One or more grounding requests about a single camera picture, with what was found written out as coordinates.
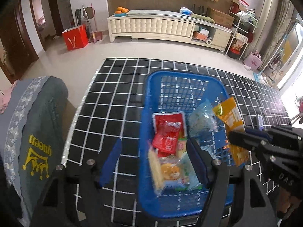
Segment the person's right hand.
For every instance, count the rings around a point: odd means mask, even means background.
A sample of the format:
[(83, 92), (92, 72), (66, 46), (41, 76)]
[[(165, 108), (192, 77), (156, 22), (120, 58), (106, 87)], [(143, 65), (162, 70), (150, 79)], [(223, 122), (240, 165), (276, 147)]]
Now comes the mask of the person's right hand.
[(278, 203), (277, 203), (277, 217), (287, 219), (297, 209), (302, 200), (292, 196), (290, 192), (280, 187)]

